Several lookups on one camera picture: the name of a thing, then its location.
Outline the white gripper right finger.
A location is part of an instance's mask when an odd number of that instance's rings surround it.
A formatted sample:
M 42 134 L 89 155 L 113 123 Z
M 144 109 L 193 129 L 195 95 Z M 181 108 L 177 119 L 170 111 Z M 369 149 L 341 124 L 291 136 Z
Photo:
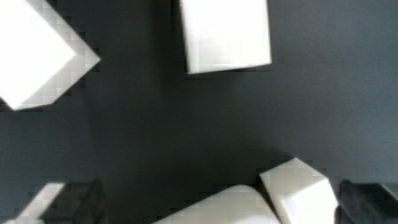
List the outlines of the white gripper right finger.
M 398 183 L 341 181 L 334 224 L 398 224 Z

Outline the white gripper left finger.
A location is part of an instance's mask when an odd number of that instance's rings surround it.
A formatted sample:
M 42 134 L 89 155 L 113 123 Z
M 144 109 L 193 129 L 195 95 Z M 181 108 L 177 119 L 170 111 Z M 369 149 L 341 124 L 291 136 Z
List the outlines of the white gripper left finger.
M 44 224 L 42 214 L 50 208 L 60 191 L 66 187 L 64 183 L 48 183 L 34 196 L 34 199 L 12 221 L 12 224 Z

